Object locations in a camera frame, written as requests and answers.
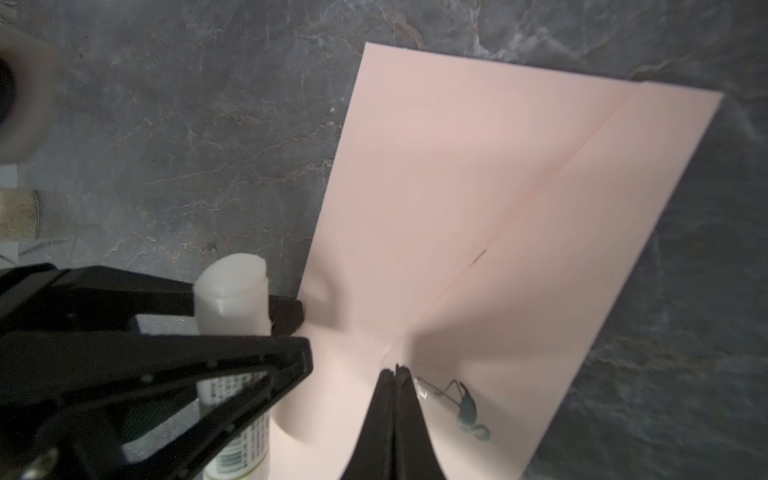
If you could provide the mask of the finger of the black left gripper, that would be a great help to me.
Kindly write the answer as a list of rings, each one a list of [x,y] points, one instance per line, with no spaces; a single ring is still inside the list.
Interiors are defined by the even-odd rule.
[[[266,376],[150,457],[125,458],[123,408],[191,403],[224,359]],[[5,479],[191,479],[239,431],[312,371],[299,337],[149,336],[17,331],[1,339],[1,475]]]
[[[50,263],[1,271],[1,333],[136,331],[138,315],[193,317],[190,283],[91,266]]]

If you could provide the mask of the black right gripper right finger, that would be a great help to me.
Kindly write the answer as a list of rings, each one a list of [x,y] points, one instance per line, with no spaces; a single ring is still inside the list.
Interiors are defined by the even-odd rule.
[[[410,370],[395,370],[394,478],[445,480],[417,398]]]

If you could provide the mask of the pink paper envelope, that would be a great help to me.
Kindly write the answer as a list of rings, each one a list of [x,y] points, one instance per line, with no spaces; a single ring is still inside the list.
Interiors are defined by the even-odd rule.
[[[402,365],[446,477],[520,478],[722,99],[367,44],[272,477],[339,478]]]

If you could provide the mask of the white glue stick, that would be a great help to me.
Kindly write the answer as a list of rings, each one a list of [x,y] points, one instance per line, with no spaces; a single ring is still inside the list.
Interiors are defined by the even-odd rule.
[[[269,336],[266,261],[237,253],[207,267],[193,285],[194,317],[202,336]],[[217,375],[197,383],[203,416],[266,376],[253,360],[226,357]],[[203,468],[205,479],[266,479],[270,475],[270,414],[243,427]]]

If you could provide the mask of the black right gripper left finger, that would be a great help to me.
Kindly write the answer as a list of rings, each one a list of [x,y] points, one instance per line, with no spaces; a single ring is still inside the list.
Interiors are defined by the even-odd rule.
[[[395,375],[380,372],[343,480],[386,480],[394,472]]]

